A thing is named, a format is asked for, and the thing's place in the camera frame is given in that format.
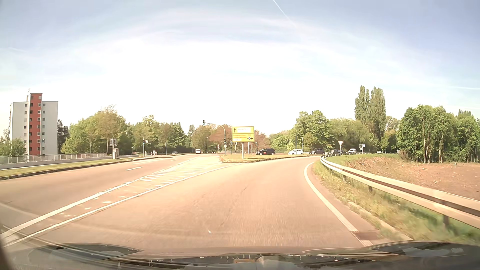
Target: white edge line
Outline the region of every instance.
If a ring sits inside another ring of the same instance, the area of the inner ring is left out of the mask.
[[[364,246],[369,246],[372,245],[372,243],[369,240],[361,240],[359,239],[355,233],[357,233],[359,230],[357,230],[352,223],[350,223],[323,195],[318,191],[318,189],[313,185],[313,183],[310,181],[308,178],[307,174],[307,169],[310,165],[312,165],[314,162],[308,164],[305,169],[303,170],[303,175],[305,176],[305,180],[307,181],[308,185],[310,188],[313,190],[313,192],[317,195],[317,197],[330,209],[330,211],[340,220],[343,225],[349,230],[353,236]]]
[[[8,244],[5,244],[4,246],[14,245],[14,244],[16,244],[16,243],[19,243],[19,242],[21,242],[21,241],[24,241],[24,240],[27,239],[27,238],[32,238],[33,236],[35,236],[35,235],[37,235],[37,234],[39,234],[39,233],[43,233],[43,232],[48,231],[48,230],[50,230],[50,229],[54,229],[54,228],[56,228],[56,227],[59,227],[59,226],[62,226],[62,225],[64,225],[64,224],[67,224],[67,223],[69,223],[69,222],[72,222],[72,221],[74,221],[74,220],[76,220],[76,219],[82,218],[82,217],[84,217],[84,216],[88,216],[88,215],[90,215],[90,214],[93,214],[93,213],[98,212],[98,211],[100,211],[100,210],[103,210],[103,209],[105,209],[105,208],[108,208],[108,207],[114,206],[114,205],[116,205],[116,204],[119,204],[119,203],[121,203],[121,202],[124,202],[124,201],[130,200],[130,199],[139,197],[139,196],[141,196],[141,195],[147,194],[147,193],[149,193],[149,192],[158,190],[158,189],[160,189],[160,188],[162,188],[162,187],[165,187],[165,186],[168,186],[168,185],[171,185],[171,184],[180,182],[180,181],[184,181],[184,180],[187,180],[187,179],[189,179],[189,178],[196,177],[196,176],[199,176],[199,175],[208,173],[208,172],[213,172],[213,171],[216,171],[216,170],[220,170],[220,169],[223,169],[223,168],[226,168],[226,167],[232,167],[232,166],[233,166],[233,165],[216,168],[216,169],[209,170],[209,171],[206,171],[206,172],[203,172],[203,173],[199,173],[199,174],[197,174],[197,175],[189,176],[189,177],[187,177],[187,178],[183,178],[183,179],[180,179],[180,180],[177,180],[177,181],[168,183],[168,184],[161,185],[161,186],[159,186],[159,187],[156,187],[156,188],[153,188],[153,189],[144,191],[144,192],[142,192],[142,193],[139,193],[139,194],[130,196],[130,197],[125,198],[125,199],[122,199],[122,200],[120,200],[120,201],[116,201],[116,202],[114,202],[114,203],[111,203],[111,204],[102,206],[102,207],[100,207],[100,208],[94,209],[94,210],[92,210],[92,211],[90,211],[90,212],[81,214],[81,215],[76,216],[76,217],[74,217],[74,218],[71,218],[71,219],[69,219],[69,220],[62,221],[62,222],[60,222],[60,223],[54,224],[54,225],[52,225],[52,226],[50,226],[50,227],[48,227],[48,228],[45,228],[45,229],[43,229],[43,230],[40,230],[40,231],[37,231],[37,232],[35,232],[35,233],[29,234],[29,235],[25,236],[24,238],[21,238],[21,239],[18,239],[18,240],[16,240],[16,241],[13,241],[13,242],[10,242],[10,243],[8,243]]]
[[[195,157],[195,158],[188,159],[188,160],[186,160],[186,161],[180,162],[180,163],[176,164],[175,166],[180,165],[180,164],[185,163],[185,162],[188,162],[188,161],[191,161],[191,160],[194,160],[194,159],[196,159],[196,158],[198,158],[198,157]],[[32,220],[27,221],[27,222],[25,222],[25,223],[22,223],[22,224],[20,224],[20,225],[18,225],[18,226],[15,226],[15,227],[9,229],[9,230],[6,231],[6,232],[1,233],[1,234],[0,234],[0,237],[5,237],[5,238],[6,238],[6,237],[14,234],[16,231],[20,231],[20,230],[22,230],[22,229],[25,229],[25,228],[28,227],[28,226],[31,226],[31,225],[33,225],[33,224],[35,224],[35,223],[38,223],[38,222],[40,222],[40,221],[42,221],[42,220],[45,220],[45,219],[47,219],[47,218],[49,218],[49,217],[51,217],[51,216],[54,216],[54,215],[56,215],[56,214],[58,214],[58,213],[62,213],[63,211],[65,211],[65,210],[67,210],[67,209],[70,209],[70,208],[72,208],[72,207],[74,207],[74,206],[77,206],[77,205],[79,205],[79,204],[82,204],[82,203],[84,203],[84,202],[87,202],[87,201],[89,201],[89,200],[91,200],[91,199],[94,199],[94,198],[96,198],[96,197],[98,197],[98,196],[101,196],[101,195],[103,195],[103,194],[105,194],[105,193],[108,193],[108,192],[110,192],[110,191],[112,191],[112,190],[115,190],[115,189],[121,188],[121,187],[123,187],[123,186],[126,186],[126,185],[128,185],[128,184],[131,184],[131,183],[133,183],[133,182],[135,182],[135,181],[138,181],[138,180],[149,181],[148,179],[144,179],[144,177],[145,177],[145,176],[140,177],[139,179],[135,179],[135,180],[132,180],[132,181],[128,181],[128,182],[123,183],[123,184],[121,184],[121,185],[118,185],[118,186],[116,186],[116,187],[109,188],[109,189],[107,189],[107,190],[98,192],[98,193],[96,193],[96,194],[91,195],[90,197],[81,199],[81,200],[76,201],[76,202],[74,202],[74,203],[71,203],[71,204],[69,204],[69,205],[67,205],[67,206],[64,206],[64,207],[59,208],[59,209],[54,210],[54,211],[51,211],[50,213],[47,213],[47,214],[45,214],[45,215],[39,216],[39,217],[37,217],[37,218],[35,218],[35,219],[32,219]]]

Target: grass verge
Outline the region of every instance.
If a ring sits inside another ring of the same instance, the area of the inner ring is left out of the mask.
[[[236,155],[220,155],[220,160],[225,163],[235,162],[235,163],[247,163],[247,162],[258,162],[265,160],[277,160],[277,159],[288,159],[288,158],[299,158],[307,157],[308,155],[255,155],[255,154],[245,154],[245,159],[241,158],[241,153]]]
[[[330,157],[328,160],[337,164],[345,164],[345,161],[354,158],[355,156],[342,156]],[[373,192],[369,192],[367,185],[348,177],[344,183],[343,175],[331,171],[320,161],[314,163],[313,171],[322,184],[344,204],[348,205],[349,201],[356,203],[414,240],[444,240],[480,244],[480,230],[477,228],[454,219],[450,219],[449,226],[445,227],[443,215],[375,188]],[[398,235],[385,230],[378,221],[365,215],[362,216],[379,229],[386,238],[400,240]]]
[[[131,159],[132,158],[122,159],[122,160],[114,160],[114,159],[92,160],[92,161],[81,161],[81,162],[71,162],[71,163],[50,164],[50,165],[23,167],[23,168],[16,168],[16,169],[7,169],[7,170],[0,171],[0,177],[19,175],[19,174],[25,174],[25,173],[31,173],[31,172],[43,172],[43,171],[56,170],[56,169],[75,168],[75,167],[88,166],[88,165],[118,163],[124,160],[131,160]]]

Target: bare soil field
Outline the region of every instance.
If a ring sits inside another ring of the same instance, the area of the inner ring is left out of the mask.
[[[480,164],[413,163],[396,156],[356,156],[346,166],[397,180],[480,200]]]

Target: road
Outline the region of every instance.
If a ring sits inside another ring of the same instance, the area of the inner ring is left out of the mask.
[[[235,164],[189,154],[1,181],[2,236],[12,249],[27,235],[152,251],[384,242],[321,186],[317,160]]]

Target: road sign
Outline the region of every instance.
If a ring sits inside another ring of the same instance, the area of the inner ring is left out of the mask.
[[[255,129],[252,126],[233,126],[232,141],[236,143],[255,141]]]

